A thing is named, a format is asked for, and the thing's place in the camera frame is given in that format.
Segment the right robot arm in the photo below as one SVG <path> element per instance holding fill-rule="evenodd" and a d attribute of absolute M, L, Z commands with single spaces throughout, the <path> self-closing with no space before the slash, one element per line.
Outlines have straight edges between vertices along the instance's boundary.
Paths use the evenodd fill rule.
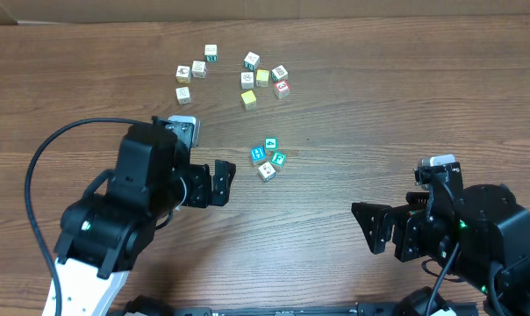
<path fill-rule="evenodd" d="M 351 207 L 373 254 L 392 241 L 400 262 L 428 256 L 441 267 L 435 285 L 402 300 L 395 314 L 454 314 L 438 296 L 452 274 L 485 295 L 489 315 L 530 315 L 530 211 L 503 184 L 465 187 L 451 154 L 422 159 L 413 173 L 423 190 L 407 193 L 405 205 Z"/>

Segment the white block snail picture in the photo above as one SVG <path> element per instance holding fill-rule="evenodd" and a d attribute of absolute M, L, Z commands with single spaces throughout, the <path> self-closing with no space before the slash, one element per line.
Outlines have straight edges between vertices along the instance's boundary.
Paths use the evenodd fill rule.
<path fill-rule="evenodd" d="M 260 163 L 263 163 L 267 160 L 266 152 L 264 150 L 264 147 L 253 147 L 250 150 L 250 157 L 251 162 L 254 165 L 258 165 Z"/>

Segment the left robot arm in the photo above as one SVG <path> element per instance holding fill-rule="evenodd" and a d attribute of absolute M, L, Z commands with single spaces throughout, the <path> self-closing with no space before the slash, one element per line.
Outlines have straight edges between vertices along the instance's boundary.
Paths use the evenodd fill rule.
<path fill-rule="evenodd" d="M 223 206 L 234 164 L 190 161 L 193 117 L 128 119 L 115 168 L 101 172 L 61 216 L 45 315 L 106 315 L 139 254 L 182 206 Z"/>

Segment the white block blue side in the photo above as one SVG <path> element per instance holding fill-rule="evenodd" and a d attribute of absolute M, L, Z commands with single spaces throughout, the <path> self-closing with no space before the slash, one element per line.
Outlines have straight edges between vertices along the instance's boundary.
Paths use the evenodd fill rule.
<path fill-rule="evenodd" d="M 258 173 L 264 182 L 268 182 L 276 176 L 276 170 L 270 162 L 264 162 L 260 165 Z"/>

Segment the green block number four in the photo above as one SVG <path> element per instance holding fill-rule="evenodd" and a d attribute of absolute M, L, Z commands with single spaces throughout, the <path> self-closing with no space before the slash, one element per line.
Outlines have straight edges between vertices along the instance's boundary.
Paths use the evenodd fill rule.
<path fill-rule="evenodd" d="M 266 138 L 263 147 L 266 151 L 276 151 L 278 149 L 278 139 L 273 137 Z"/>

